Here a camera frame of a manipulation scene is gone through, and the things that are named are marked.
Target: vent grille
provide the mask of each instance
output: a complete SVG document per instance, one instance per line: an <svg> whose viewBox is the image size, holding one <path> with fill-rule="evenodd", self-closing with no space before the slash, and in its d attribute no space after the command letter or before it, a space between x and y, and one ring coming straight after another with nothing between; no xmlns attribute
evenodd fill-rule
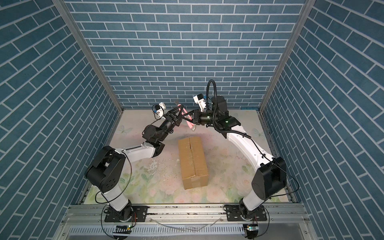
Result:
<svg viewBox="0 0 384 240"><path fill-rule="evenodd" d="M161 225L150 224L150 225L137 225L132 229L131 234L129 236L170 236L170 235L191 235L191 234L244 234L244 229L242 224L218 224L217 226L207 226L202 229L201 225L181 225L181 224L173 224L169 225L169 228ZM103 226L104 231L108 234L112 234L113 231L116 231L115 226ZM127 235L127 234L119 234L118 232L124 231L123 229L117 229L115 235ZM72 226L70 231L70 235L80 235L80 236L92 236L92 235L104 235L104 232L101 229L101 226L95 225L83 225L83 226Z"/></svg>

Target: cardboard box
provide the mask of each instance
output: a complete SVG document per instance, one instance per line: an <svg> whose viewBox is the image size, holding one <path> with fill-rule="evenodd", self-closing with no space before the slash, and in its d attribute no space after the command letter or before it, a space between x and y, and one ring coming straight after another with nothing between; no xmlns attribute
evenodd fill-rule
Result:
<svg viewBox="0 0 384 240"><path fill-rule="evenodd" d="M208 169L200 137L179 140L181 177L184 189L208 185Z"/></svg>

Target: pink object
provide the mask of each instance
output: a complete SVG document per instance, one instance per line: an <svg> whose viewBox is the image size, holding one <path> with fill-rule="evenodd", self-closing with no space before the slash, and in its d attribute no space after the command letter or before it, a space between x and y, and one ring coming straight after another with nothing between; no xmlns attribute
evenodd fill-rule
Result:
<svg viewBox="0 0 384 240"><path fill-rule="evenodd" d="M183 110L181 111L181 114L184 115L185 113L188 113L187 110L185 108L183 108ZM189 128L192 130L192 131L195 131L196 129L196 126L195 124L187 121L187 124L189 126Z"/></svg>

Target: black cable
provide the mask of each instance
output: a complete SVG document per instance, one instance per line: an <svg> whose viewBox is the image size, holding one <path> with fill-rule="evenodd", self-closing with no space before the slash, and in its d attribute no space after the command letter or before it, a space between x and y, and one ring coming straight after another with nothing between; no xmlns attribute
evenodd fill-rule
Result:
<svg viewBox="0 0 384 240"><path fill-rule="evenodd" d="M207 91L206 91L206 93L205 93L205 102L206 102L206 107L207 107L207 109L209 109L209 106L208 106L208 99L209 99L209 97L208 97L208 95L209 95L209 85L210 85L210 81L211 80L209 80L209 82L208 82L208 85L207 85Z"/></svg>
<svg viewBox="0 0 384 240"><path fill-rule="evenodd" d="M108 205L105 205L105 206L103 207L103 210L101 211L101 214L100 214L100 224L101 224L101 229L103 230L103 232L105 233L105 235L107 235L108 237L110 237L110 238L116 240L116 238L109 236L109 235L105 232L104 227L103 227L103 212L104 212L104 208L105 208L106 206L108 206Z"/></svg>
<svg viewBox="0 0 384 240"><path fill-rule="evenodd" d="M260 235L258 235L258 236L256 236L256 237L254 237L253 239L263 236L263 235L268 231L268 228L269 228L269 222L270 222L271 218L269 217L269 212L268 212L268 210L267 210L265 207L264 207L264 210L268 213L268 225L267 225L267 227L266 227L266 230L265 230L262 234L260 234Z"/></svg>
<svg viewBox="0 0 384 240"><path fill-rule="evenodd" d="M125 188L123 189L123 191L121 191L121 193L117 196L117 197L115 197L114 199L112 199L112 200L110 200L110 201L107 201L107 202L98 202L97 201L97 199L96 199L96 196L101 192L101 191L99 191L98 193L96 193L96 195L95 195L95 202L97 202L98 204L106 204L106 203L110 203L110 202L112 202L113 200L116 200L118 197L120 197L120 195L121 194L123 194L123 192L127 189L127 187L128 187L128 185L129 185L129 182L131 181L131 177L132 177L132 164L131 164L131 161L129 160L129 158L128 158L128 156L124 153L124 152L122 152L124 155L125 155L125 157L127 158L127 160L128 160L128 162L129 162L129 165L131 166L131 174L129 175L129 180L128 180L128 182L127 182L127 185L125 186Z"/></svg>
<svg viewBox="0 0 384 240"><path fill-rule="evenodd" d="M239 132L239 131L235 131L235 130L220 130L217 125L216 125L216 122L215 122L215 115L216 115L216 112L218 111L218 105L217 105L217 89L216 89L216 83L214 80L209 80L208 81L208 85L207 85L207 89L209 89L209 85L210 84L213 84L213 87L214 87L214 97L215 97L215 106L213 108L213 116L212 116L212 125L214 127L214 129L219 132L219 133L235 133L235 134L239 134L243 137L246 137L246 138L249 138L251 139L251 136L249 136L248 134L246 133L243 133L243 132Z"/></svg>
<svg viewBox="0 0 384 240"><path fill-rule="evenodd" d="M271 196L269 198L267 198L266 200L264 200L264 202L262 202L261 204L265 203L268 199L272 198L272 197L279 197L279 196L284 196L284 195L288 195L288 194L291 194L291 193L295 193L297 192L299 189L300 189L300 184L299 182L296 180L296 178L294 178L291 174L287 173L284 169L282 169L279 165L275 164L274 162L272 162L271 160L269 160L265 154L263 154L261 152L261 150L259 149L259 147L257 146L257 144L255 143L255 141L253 139L251 139L253 144L256 146L257 150L259 150L260 154L262 155L262 158L265 158L266 160L268 160L270 163L272 163L273 165L275 165L276 167L280 168L280 170L282 170L283 172L285 172L286 175L290 176L296 183L297 183L297 189L292 191L292 192L287 192L285 194L279 194L279 195L274 195L274 196Z"/></svg>
<svg viewBox="0 0 384 240"><path fill-rule="evenodd" d="M137 223L137 221L136 221L136 213L135 213L135 225L132 224L132 227L131 227L130 229L136 227L136 223Z"/></svg>
<svg viewBox="0 0 384 240"><path fill-rule="evenodd" d="M159 119L157 119L156 117L155 117L155 112L153 112L153 116L155 117L155 121L153 121L151 124L149 124L149 125L152 125L152 124L154 124L155 122L157 122L158 120L160 120L160 119L162 119L162 117L164 117L164 109L159 105L159 107L161 108L161 110L163 110L163 115L159 118ZM141 133L141 135L144 135L144 131L145 131L145 129L149 126L149 125L147 125L145 128L144 128L144 130L142 131L142 133Z"/></svg>
<svg viewBox="0 0 384 240"><path fill-rule="evenodd" d="M130 147L130 148L123 148L123 150L124 150L124 151L127 151L127 150L134 149L134 148L137 148L137 146Z"/></svg>

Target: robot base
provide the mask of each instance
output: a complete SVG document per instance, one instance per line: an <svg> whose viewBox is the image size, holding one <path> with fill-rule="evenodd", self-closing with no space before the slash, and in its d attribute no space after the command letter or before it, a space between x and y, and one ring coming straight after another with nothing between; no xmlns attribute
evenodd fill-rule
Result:
<svg viewBox="0 0 384 240"><path fill-rule="evenodd" d="M132 217L136 217L136 222L144 222L147 217L147 206L132 206L128 204L123 210L117 212L112 207L104 210L106 213L105 222L135 222Z"/></svg>
<svg viewBox="0 0 384 240"><path fill-rule="evenodd" d="M252 211L248 211L242 202L240 205L224 205L224 210L227 212L227 221L228 222L237 222L237 221L252 221L256 217L257 221L266 221L266 214L264 207L261 205Z"/></svg>

